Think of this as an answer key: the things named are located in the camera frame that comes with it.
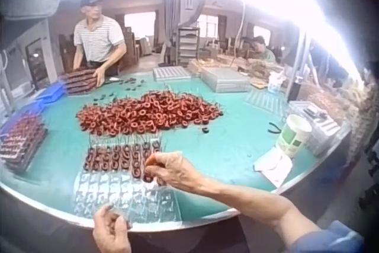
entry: white paper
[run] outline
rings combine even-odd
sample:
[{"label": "white paper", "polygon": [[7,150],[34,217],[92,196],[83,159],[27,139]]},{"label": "white paper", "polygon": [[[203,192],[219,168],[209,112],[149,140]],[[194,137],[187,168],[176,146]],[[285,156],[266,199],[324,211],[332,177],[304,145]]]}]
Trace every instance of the white paper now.
[{"label": "white paper", "polygon": [[292,169],[292,160],[287,155],[282,155],[279,163],[274,169],[264,170],[262,174],[269,179],[277,188],[282,186],[284,180]]},{"label": "white paper", "polygon": [[277,148],[270,149],[267,153],[263,154],[257,161],[254,162],[255,171],[264,171],[274,169],[280,159],[282,153]]}]

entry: clear plastic container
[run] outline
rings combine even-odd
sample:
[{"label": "clear plastic container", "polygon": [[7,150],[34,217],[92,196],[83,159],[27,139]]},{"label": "clear plastic container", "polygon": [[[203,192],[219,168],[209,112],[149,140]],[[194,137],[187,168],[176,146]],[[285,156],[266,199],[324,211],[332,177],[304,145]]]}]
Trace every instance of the clear plastic container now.
[{"label": "clear plastic container", "polygon": [[201,79],[217,93],[248,92],[250,80],[230,68],[204,68]]},{"label": "clear plastic container", "polygon": [[182,66],[154,68],[153,74],[156,81],[191,79],[191,75]]},{"label": "clear plastic container", "polygon": [[282,85],[284,78],[280,73],[271,72],[268,78],[267,91],[271,93],[279,93],[280,86]]},{"label": "clear plastic container", "polygon": [[321,155],[331,146],[331,142],[341,128],[331,117],[326,116],[325,119],[312,118],[304,112],[309,106],[319,111],[321,109],[309,101],[292,101],[289,104],[284,120],[290,114],[302,116],[312,125],[312,133],[305,142],[307,149],[315,156]]}]

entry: worker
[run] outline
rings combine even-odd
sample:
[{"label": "worker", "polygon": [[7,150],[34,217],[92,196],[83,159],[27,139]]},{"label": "worker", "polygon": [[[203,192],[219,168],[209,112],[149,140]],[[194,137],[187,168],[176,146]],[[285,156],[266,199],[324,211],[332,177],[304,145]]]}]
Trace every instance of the worker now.
[{"label": "worker", "polygon": [[[146,172],[179,190],[212,198],[269,226],[290,252],[359,252],[362,237],[340,222],[322,230],[283,196],[223,184],[203,176],[180,152],[156,153],[146,161]],[[102,253],[130,253],[128,223],[106,205],[95,214],[94,239]]]},{"label": "worker", "polygon": [[85,54],[87,66],[96,68],[97,87],[105,77],[118,75],[118,61],[126,53],[124,35],[116,20],[101,14],[103,0],[81,0],[85,19],[74,30],[76,46],[73,69],[80,67]]},{"label": "worker", "polygon": [[255,51],[252,56],[253,59],[260,59],[266,62],[276,62],[274,53],[267,49],[265,39],[262,36],[254,37],[252,40],[252,46]]},{"label": "worker", "polygon": [[365,97],[357,103],[358,112],[352,119],[352,133],[349,144],[346,166],[354,167],[364,150],[367,133],[379,111],[379,62],[370,64],[370,69],[364,69]]}]

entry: woman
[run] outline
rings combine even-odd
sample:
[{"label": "woman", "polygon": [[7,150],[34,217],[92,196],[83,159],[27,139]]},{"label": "woman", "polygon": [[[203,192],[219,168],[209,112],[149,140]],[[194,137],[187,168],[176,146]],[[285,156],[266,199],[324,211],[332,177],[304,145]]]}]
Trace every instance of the woman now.
[{"label": "woman", "polygon": [[364,69],[364,81],[366,83],[366,95],[358,104],[358,112],[352,122],[352,134],[348,152],[347,163],[356,162],[359,159],[367,132],[374,124],[379,111],[379,63],[372,63],[371,69]]}]

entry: white cup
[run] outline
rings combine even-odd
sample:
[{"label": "white cup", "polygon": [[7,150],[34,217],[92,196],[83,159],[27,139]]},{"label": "white cup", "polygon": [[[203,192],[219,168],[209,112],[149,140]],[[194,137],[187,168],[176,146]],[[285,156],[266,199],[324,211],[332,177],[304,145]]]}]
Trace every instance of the white cup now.
[{"label": "white cup", "polygon": [[289,115],[277,139],[276,147],[292,159],[311,132],[312,126],[306,119],[298,115]]}]

